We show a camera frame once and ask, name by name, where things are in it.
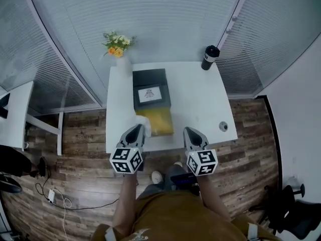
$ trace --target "office chair wheel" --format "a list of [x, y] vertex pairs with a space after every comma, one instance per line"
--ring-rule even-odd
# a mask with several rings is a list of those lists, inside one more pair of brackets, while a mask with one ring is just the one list
[[302, 197], [304, 197], [304, 195], [305, 195], [305, 186], [304, 186], [304, 184], [301, 185], [300, 190], [301, 190]]
[[297, 194], [301, 194], [301, 196], [304, 197], [304, 195], [305, 195], [305, 186], [304, 186], [304, 184], [302, 184], [300, 186], [300, 190], [299, 191], [293, 192], [293, 195], [297, 195]]

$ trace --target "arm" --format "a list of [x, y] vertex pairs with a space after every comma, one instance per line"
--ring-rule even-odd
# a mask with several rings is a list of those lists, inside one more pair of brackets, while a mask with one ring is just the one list
[[221, 198], [219, 197], [218, 192], [213, 187], [209, 177], [199, 176], [197, 177], [197, 181], [199, 184], [204, 205], [211, 211], [220, 215], [222, 218], [231, 221], [230, 213], [227, 210], [227, 207], [224, 205]]
[[113, 228], [124, 236], [130, 235], [135, 221], [136, 181], [137, 172], [125, 175], [112, 221]]

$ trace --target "black chair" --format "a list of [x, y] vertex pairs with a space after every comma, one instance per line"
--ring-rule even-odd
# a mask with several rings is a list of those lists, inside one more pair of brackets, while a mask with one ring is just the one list
[[22, 192], [22, 187], [16, 180], [6, 176], [5, 174], [0, 174], [0, 190], [17, 194]]
[[284, 230], [291, 232], [298, 239], [302, 240], [315, 230], [321, 221], [321, 204], [309, 204], [295, 201], [294, 195], [301, 194], [304, 197], [305, 188], [301, 185], [299, 191], [294, 192], [291, 186], [286, 186], [282, 191], [273, 193], [268, 190], [268, 200], [252, 206], [249, 211], [265, 210], [259, 224], [269, 220], [269, 228], [281, 233]]

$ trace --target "table leg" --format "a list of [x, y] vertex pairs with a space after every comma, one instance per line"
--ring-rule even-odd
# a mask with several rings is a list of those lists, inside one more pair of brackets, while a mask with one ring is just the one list
[[62, 125], [64, 121], [64, 112], [61, 111], [59, 113], [59, 121], [58, 121], [58, 129], [59, 129], [59, 134], [57, 137], [57, 154], [62, 155]]
[[62, 125], [64, 121], [64, 112], [59, 113], [58, 128], [55, 128], [41, 120], [27, 114], [26, 121], [40, 129], [46, 130], [57, 135], [57, 154], [62, 155]]

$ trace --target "jeans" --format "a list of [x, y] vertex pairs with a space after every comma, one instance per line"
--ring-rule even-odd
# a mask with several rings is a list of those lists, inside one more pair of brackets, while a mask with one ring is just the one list
[[147, 186], [144, 192], [140, 194], [138, 199], [152, 195], [152, 194], [160, 193], [163, 191], [176, 190], [176, 186], [171, 181], [171, 177], [186, 174], [186, 173], [187, 172], [180, 165], [177, 165], [177, 164], [171, 165], [166, 171], [165, 180], [158, 184], [151, 184]]

